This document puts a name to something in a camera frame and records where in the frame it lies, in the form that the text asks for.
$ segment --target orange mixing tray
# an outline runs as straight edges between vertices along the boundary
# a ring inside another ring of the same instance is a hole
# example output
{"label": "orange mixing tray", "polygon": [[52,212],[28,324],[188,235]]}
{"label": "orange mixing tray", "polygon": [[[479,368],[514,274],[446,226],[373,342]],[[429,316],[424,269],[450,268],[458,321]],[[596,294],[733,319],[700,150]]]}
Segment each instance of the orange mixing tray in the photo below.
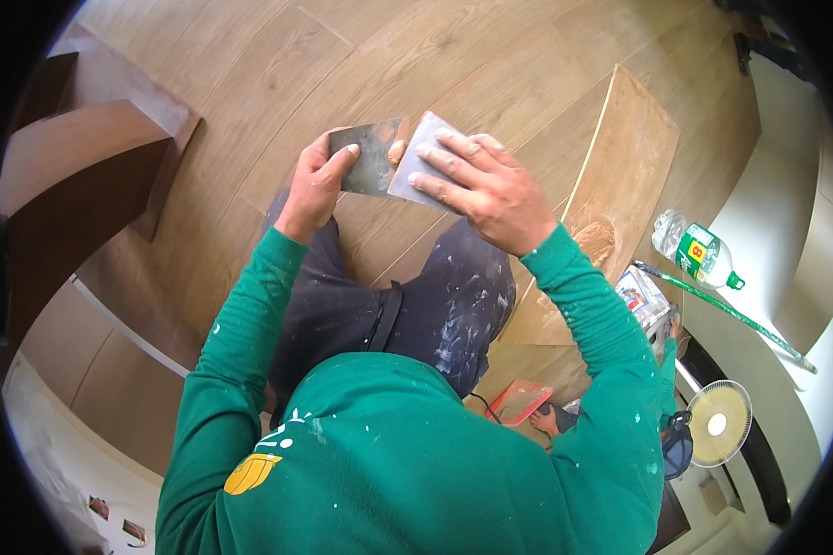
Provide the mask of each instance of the orange mixing tray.
{"label": "orange mixing tray", "polygon": [[[553,394],[553,388],[542,383],[515,380],[497,400],[491,403],[490,408],[500,418],[500,423],[507,428],[514,428],[532,412],[537,410],[543,401],[549,399]],[[489,420],[494,417],[485,409],[484,416]]]}

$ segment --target green paint roller handle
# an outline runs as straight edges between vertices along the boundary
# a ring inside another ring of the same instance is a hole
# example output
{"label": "green paint roller handle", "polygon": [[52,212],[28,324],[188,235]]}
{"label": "green paint roller handle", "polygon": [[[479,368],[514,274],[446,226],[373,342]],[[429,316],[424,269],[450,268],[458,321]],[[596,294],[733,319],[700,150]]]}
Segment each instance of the green paint roller handle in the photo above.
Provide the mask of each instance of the green paint roller handle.
{"label": "green paint roller handle", "polygon": [[781,349],[784,349],[789,354],[791,354],[793,356],[793,358],[796,359],[796,361],[798,361],[800,363],[800,366],[804,370],[808,370],[812,374],[817,374],[817,368],[815,368],[814,364],[812,364],[811,362],[808,361],[807,358],[805,358],[804,354],[802,354],[801,352],[799,352],[796,349],[789,346],[789,344],[786,341],[784,341],[784,339],[778,338],[778,336],[776,336],[775,334],[768,331],[765,327],[762,327],[762,326],[758,325],[755,321],[750,320],[749,318],[747,318],[743,314],[734,310],[734,308],[726,305],[725,303],[722,303],[719,299],[717,299],[713,296],[707,295],[703,291],[700,291],[697,288],[691,287],[688,283],[682,282],[681,280],[672,277],[668,273],[661,272],[660,270],[658,270],[654,266],[647,265],[647,264],[645,264],[644,262],[642,262],[640,260],[633,260],[633,265],[635,267],[637,267],[639,270],[641,270],[642,272],[649,273],[649,274],[651,274],[651,275],[653,275],[657,278],[660,278],[660,279],[664,280],[667,283],[672,283],[676,287],[678,287],[680,289],[683,289],[683,290],[687,291],[688,293],[691,293],[694,296],[699,296],[704,301],[706,301],[706,302],[710,303],[711,305],[715,306],[716,308],[722,310],[722,312],[728,313],[729,315],[731,314],[733,317],[742,321],[746,325],[752,327],[753,329],[755,329],[757,332],[759,332],[760,334],[762,334],[766,338],[771,339],[772,341],[777,343],[778,346]]}

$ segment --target green bottle label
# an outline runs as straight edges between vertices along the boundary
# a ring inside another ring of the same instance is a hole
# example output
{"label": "green bottle label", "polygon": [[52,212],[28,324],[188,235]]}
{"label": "green bottle label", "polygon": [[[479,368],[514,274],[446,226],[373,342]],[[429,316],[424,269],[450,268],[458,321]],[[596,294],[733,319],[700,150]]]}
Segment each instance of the green bottle label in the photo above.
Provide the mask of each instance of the green bottle label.
{"label": "green bottle label", "polygon": [[682,272],[697,279],[697,271],[701,269],[707,250],[715,239],[715,235],[698,224],[691,224],[682,235],[676,250],[676,264]]}

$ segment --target electrical cord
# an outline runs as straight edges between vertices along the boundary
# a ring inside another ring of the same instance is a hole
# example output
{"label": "electrical cord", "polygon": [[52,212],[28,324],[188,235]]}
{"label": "electrical cord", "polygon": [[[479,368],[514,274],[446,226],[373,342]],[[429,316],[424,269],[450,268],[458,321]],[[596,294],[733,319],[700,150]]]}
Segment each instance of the electrical cord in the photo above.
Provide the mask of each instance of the electrical cord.
{"label": "electrical cord", "polygon": [[499,425],[502,425],[502,424],[503,424],[503,423],[500,421],[500,417],[499,417],[499,416],[497,416],[497,413],[496,413],[496,412],[494,412],[494,409],[493,409],[493,408],[491,408],[491,407],[490,407],[490,405],[488,404],[488,402],[484,400],[484,397],[481,397],[481,396],[480,396],[480,395],[478,395],[478,394],[473,394],[473,393],[469,393],[469,394],[470,394],[470,395],[472,395],[473,397],[478,397],[479,399],[481,399],[481,402],[482,402],[482,403],[484,403],[484,406],[488,408],[488,412],[490,413],[490,416],[493,416],[493,417],[494,417],[494,420],[497,420],[497,424],[499,424]]}

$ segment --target wood-look tile floor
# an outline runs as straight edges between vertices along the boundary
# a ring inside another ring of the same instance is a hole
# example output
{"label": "wood-look tile floor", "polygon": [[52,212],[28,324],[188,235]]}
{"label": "wood-look tile floor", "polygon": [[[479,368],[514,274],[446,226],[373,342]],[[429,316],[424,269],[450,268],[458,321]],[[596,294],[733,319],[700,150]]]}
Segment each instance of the wood-look tile floor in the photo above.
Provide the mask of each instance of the wood-look tile floor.
{"label": "wood-look tile floor", "polygon": [[[759,134],[752,81],[711,0],[89,0],[77,20],[204,117],[155,241],[125,230],[88,262],[93,292],[189,369],[267,207],[323,130],[432,109],[500,139],[560,215],[620,63],[681,129],[655,213],[707,225]],[[373,287],[414,277],[455,221],[354,194],[336,218],[350,275]],[[637,255],[665,264],[648,235]],[[522,290],[529,275],[517,261],[513,272]],[[553,385],[555,401],[588,385],[573,347],[494,345],[490,361],[478,387],[489,400],[516,376]]]}

